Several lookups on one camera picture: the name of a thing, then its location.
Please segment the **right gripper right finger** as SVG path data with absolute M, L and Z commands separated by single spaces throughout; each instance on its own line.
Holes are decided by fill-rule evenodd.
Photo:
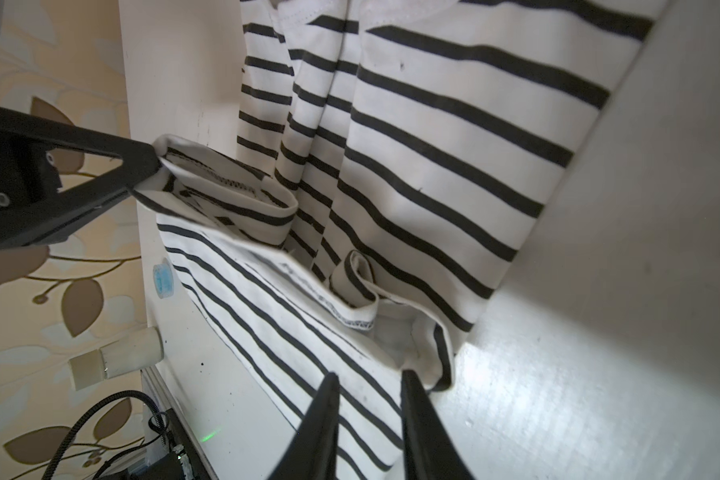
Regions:
M 474 478 L 413 370 L 402 373 L 401 409 L 406 479 Z

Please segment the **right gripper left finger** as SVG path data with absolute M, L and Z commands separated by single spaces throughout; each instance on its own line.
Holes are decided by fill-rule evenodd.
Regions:
M 299 428 L 269 476 L 275 479 L 336 478 L 340 384 L 329 373 L 320 384 Z

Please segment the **black white striped tank top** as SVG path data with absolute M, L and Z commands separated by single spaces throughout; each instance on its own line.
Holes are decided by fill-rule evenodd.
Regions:
M 237 147 L 175 135 L 135 190 L 190 299 L 337 475 L 403 450 L 401 376 L 454 358 L 662 1 L 244 1 Z

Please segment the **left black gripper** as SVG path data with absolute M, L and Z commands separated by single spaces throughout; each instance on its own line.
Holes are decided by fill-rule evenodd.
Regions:
M 91 156 L 116 165 L 91 173 Z M 66 240 L 160 168 L 149 144 L 0 107 L 0 250 Z M 95 180 L 57 193 L 59 175 Z

